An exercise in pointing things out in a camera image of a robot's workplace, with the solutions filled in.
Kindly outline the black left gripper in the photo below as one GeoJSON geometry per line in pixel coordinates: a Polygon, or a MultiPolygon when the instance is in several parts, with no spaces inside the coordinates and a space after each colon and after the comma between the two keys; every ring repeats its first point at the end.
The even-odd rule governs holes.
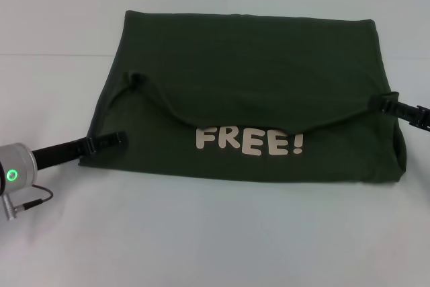
{"type": "Polygon", "coordinates": [[[85,156],[94,156],[106,149],[126,147],[128,138],[125,132],[113,132],[102,136],[80,138],[71,142],[32,151],[37,170],[54,167],[85,156]]]}

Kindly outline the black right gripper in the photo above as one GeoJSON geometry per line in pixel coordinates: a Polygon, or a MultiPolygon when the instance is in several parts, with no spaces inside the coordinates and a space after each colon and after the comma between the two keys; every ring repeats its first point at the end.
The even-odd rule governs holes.
{"type": "Polygon", "coordinates": [[[412,107],[393,99],[372,96],[368,108],[415,124],[421,130],[430,131],[430,109],[423,106],[412,107]]]}

